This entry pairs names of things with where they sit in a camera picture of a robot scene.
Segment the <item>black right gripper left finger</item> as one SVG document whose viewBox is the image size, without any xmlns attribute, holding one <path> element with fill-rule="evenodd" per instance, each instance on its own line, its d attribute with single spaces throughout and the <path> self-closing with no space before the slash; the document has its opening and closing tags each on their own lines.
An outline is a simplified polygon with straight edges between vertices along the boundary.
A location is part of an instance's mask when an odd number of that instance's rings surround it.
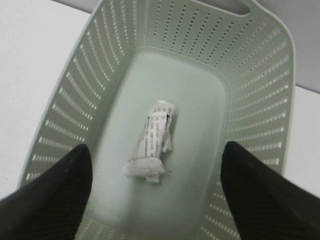
<svg viewBox="0 0 320 240">
<path fill-rule="evenodd" d="M 73 240 L 92 189 L 92 159 L 79 144 L 0 201 L 2 240 Z"/>
</svg>

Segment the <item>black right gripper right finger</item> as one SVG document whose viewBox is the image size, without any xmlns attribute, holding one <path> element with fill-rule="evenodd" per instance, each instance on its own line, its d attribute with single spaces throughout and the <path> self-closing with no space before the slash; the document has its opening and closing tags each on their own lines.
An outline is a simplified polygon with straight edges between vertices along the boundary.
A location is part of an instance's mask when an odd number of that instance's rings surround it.
<svg viewBox="0 0 320 240">
<path fill-rule="evenodd" d="M 220 180 L 241 239 L 320 238 L 320 199 L 235 141 L 225 145 Z"/>
</svg>

